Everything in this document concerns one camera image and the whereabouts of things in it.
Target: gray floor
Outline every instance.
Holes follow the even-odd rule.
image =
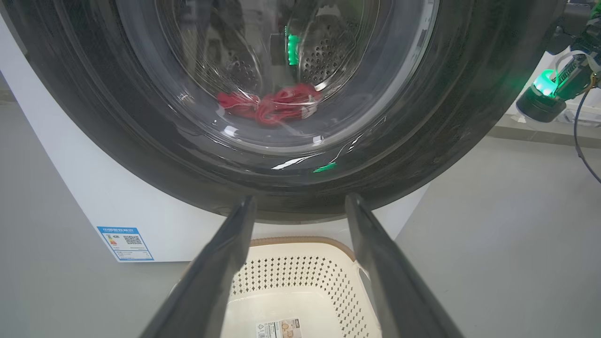
[[[573,147],[485,138],[397,242],[467,337],[601,337],[600,203]]]
[[[571,147],[490,138],[433,182],[397,240],[467,337],[598,337],[599,201]],[[117,263],[11,105],[0,229],[0,337],[135,337],[185,267]]]
[[[184,263],[119,264],[18,106],[0,106],[0,337],[136,337]]]

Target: front-loading washing machine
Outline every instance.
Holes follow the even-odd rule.
[[[396,237],[510,106],[563,5],[5,0],[0,69],[119,261],[192,260],[243,195],[254,238],[350,246],[345,196]]]

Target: washing machine door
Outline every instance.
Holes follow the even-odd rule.
[[[263,221],[372,208],[474,146],[523,87],[561,1],[22,0],[6,18],[106,153],[160,190]]]

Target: white laundry basket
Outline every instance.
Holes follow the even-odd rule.
[[[352,251],[328,238],[253,240],[221,337],[381,337],[360,270]]]

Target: black cable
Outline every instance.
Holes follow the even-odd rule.
[[[589,90],[587,90],[584,95],[582,95],[582,99],[580,100],[580,104],[578,105],[578,109],[576,109],[576,115],[574,116],[574,144],[576,145],[576,152],[578,153],[578,157],[584,162],[584,165],[587,167],[588,171],[601,183],[601,178],[595,173],[595,171],[588,164],[587,159],[584,158],[584,154],[582,153],[582,149],[580,149],[580,144],[578,144],[578,117],[580,116],[580,109],[582,108],[582,104],[584,103],[584,99],[587,98]]]

